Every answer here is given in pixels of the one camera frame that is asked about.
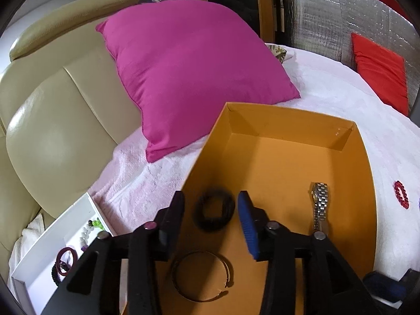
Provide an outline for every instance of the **magenta pillow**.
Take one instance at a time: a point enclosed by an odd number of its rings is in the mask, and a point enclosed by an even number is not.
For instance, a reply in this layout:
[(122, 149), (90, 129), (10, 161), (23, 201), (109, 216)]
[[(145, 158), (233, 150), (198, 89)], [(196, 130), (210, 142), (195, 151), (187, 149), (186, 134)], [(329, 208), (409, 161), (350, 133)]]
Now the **magenta pillow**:
[(300, 97), (257, 34), (219, 4), (140, 4), (96, 30), (142, 112), (148, 162), (208, 134), (226, 102), (275, 104)]

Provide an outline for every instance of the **white blanket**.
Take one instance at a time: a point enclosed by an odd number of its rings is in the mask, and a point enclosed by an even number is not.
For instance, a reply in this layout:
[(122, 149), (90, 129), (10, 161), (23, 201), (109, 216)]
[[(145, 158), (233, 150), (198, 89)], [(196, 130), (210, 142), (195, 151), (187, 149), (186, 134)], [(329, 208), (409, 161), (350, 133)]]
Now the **white blanket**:
[[(420, 129), (383, 104), (350, 68), (314, 53), (287, 49), (293, 56), (288, 56), (283, 66), (301, 99), (279, 105), (338, 116), (358, 125), (376, 193), (375, 269), (396, 279), (410, 267), (420, 270)], [(140, 129), (117, 147), (114, 158), (129, 158), (136, 169), (126, 175), (123, 165), (114, 165), (90, 189), (117, 232), (134, 230), (168, 206), (204, 141), (200, 139), (155, 163), (144, 158), (147, 141)], [(405, 186), (409, 209), (395, 197), (396, 180)]]

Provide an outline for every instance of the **wristwatch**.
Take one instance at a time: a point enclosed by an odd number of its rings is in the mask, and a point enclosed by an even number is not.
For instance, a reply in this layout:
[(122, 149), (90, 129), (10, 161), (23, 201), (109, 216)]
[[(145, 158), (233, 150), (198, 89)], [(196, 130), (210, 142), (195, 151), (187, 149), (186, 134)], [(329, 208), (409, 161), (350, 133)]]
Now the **wristwatch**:
[(327, 205), (328, 185), (316, 182), (312, 187), (312, 198), (314, 200), (314, 232), (322, 231), (328, 235)]

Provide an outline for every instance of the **orange box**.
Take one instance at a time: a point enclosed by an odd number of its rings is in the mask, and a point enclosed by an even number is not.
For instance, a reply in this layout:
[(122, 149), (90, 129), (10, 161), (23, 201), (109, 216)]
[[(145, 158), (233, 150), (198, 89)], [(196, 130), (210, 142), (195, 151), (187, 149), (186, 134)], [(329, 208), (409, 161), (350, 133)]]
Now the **orange box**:
[[(176, 256), (207, 250), (230, 263), (233, 283), (224, 289), (223, 265), (207, 255), (193, 255), (178, 269), (178, 284), (195, 299), (221, 290), (228, 293), (193, 303), (172, 285), (171, 265), (157, 264), (164, 315), (256, 315), (260, 311), (267, 262), (255, 262), (247, 250), (237, 211), (221, 231), (205, 233), (192, 221), (199, 196), (222, 186), (237, 197), (247, 190), (256, 207), (291, 231), (313, 228), (314, 182), (328, 184), (329, 237), (359, 277), (372, 271), (376, 247), (376, 203), (372, 173), (356, 124), (325, 114), (259, 104), (227, 103), (182, 191), (186, 209)], [(297, 314), (303, 313), (301, 265), (297, 264)]]

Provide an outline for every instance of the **red cushion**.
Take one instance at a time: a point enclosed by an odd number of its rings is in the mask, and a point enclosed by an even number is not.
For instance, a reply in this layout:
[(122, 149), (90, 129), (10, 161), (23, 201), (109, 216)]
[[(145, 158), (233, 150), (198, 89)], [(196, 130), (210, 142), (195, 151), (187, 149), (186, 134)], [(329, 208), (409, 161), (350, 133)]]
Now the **red cushion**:
[(356, 33), (351, 40), (358, 73), (382, 102), (408, 116), (404, 58)]

